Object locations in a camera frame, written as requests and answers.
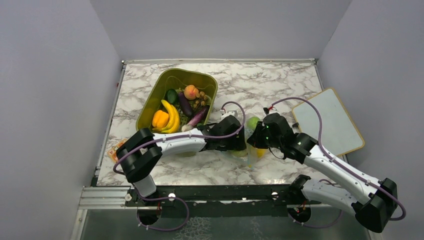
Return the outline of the green fake cabbage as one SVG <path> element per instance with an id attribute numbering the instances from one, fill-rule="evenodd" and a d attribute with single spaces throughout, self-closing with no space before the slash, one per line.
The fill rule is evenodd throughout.
<path id="1" fill-rule="evenodd" d="M 244 158 L 248 152 L 246 150 L 232 150 L 230 154 L 236 158 Z"/>

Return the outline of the dark fake eggplant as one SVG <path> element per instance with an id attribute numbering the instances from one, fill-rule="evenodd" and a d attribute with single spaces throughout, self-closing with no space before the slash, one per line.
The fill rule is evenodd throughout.
<path id="1" fill-rule="evenodd" d="M 183 92 L 178 93 L 178 100 L 179 100 L 179 105 L 183 114 L 188 118 L 192 118 L 195 114 L 193 107 L 189 103 L 189 100 L 185 97 Z"/>

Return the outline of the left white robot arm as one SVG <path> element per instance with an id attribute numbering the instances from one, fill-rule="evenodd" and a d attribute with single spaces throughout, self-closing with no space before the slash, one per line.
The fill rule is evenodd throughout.
<path id="1" fill-rule="evenodd" d="M 151 171 L 162 157 L 245 149 L 244 124 L 233 115 L 227 115 L 218 123 L 201 124 L 185 132 L 161 134 L 143 128 L 116 150 L 116 166 L 121 167 L 126 180 L 138 190 L 138 199 L 149 206 L 157 200 Z"/>

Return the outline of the yellow fake lemon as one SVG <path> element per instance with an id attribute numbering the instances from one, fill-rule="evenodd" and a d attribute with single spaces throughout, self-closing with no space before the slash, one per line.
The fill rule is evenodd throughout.
<path id="1" fill-rule="evenodd" d="M 260 159 L 262 158 L 266 153 L 268 152 L 268 149 L 261 149 L 261 148 L 253 148 L 252 150 L 252 155 L 257 158 Z"/>

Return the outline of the clear zip top bag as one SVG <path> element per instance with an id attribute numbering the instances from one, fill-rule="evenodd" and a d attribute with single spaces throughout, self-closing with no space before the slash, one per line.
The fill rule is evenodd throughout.
<path id="1" fill-rule="evenodd" d="M 244 136 L 245 136 L 245 143 L 246 143 L 246 151 L 247 151 L 248 154 L 245 157 L 238 158 L 238 157 L 234 157 L 233 155 L 231 155 L 230 151 L 232 151 L 232 150 L 223 153 L 226 157 L 229 157 L 232 160 L 239 161 L 243 165 L 245 165 L 249 168 L 253 168 L 254 165 L 269 152 L 269 150 L 268 150 L 268 152 L 262 158 L 258 159 L 256 157 L 254 157 L 253 154 L 252 154 L 252 150 L 255 147 L 252 147 L 251 145 L 249 145 L 247 143 L 247 139 L 253 134 L 254 131 L 250 130 L 246 127 L 246 122 L 250 117 L 253 117 L 253 116 L 256 116 L 256 115 L 254 115 L 253 113 L 248 113 L 246 115 L 246 121 L 244 123 Z"/>

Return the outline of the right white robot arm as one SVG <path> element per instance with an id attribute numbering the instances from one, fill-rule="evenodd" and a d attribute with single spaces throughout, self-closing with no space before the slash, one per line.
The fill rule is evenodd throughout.
<path id="1" fill-rule="evenodd" d="M 307 175 L 299 175 L 289 185 L 289 199 L 300 204 L 317 201 L 355 217 L 368 230 L 382 233 L 399 207 L 397 184 L 380 180 L 354 168 L 322 147 L 306 133 L 295 133 L 285 117 L 278 113 L 258 121 L 247 143 L 257 149 L 276 148 L 284 158 L 307 165 L 339 186 L 327 185 Z"/>

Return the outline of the dark green fake avocado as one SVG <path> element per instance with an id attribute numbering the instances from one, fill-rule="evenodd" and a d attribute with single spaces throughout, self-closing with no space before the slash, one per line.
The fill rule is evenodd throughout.
<path id="1" fill-rule="evenodd" d="M 175 89 L 168 89 L 164 99 L 171 105 L 175 105 L 179 101 L 179 94 Z"/>

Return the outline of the green fake lime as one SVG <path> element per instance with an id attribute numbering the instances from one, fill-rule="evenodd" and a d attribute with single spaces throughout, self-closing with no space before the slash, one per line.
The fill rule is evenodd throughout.
<path id="1" fill-rule="evenodd" d="M 254 131 L 254 130 L 256 129 L 256 126 L 257 126 L 257 124 L 258 124 L 258 122 L 259 122 L 259 121 L 261 121 L 261 119 L 260 119 L 259 117 L 257 117 L 257 116 L 252 116 L 252 117 L 250 117 L 250 118 L 247 120 L 247 122 L 246 122 L 246 127 L 247 127 L 249 130 Z"/>

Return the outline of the orange fake peach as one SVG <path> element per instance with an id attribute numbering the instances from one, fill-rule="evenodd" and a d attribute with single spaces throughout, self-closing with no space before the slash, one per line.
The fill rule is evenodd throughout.
<path id="1" fill-rule="evenodd" d="M 187 100 L 195 100 L 200 96 L 200 91 L 194 85 L 188 85 L 183 90 L 183 94 Z"/>

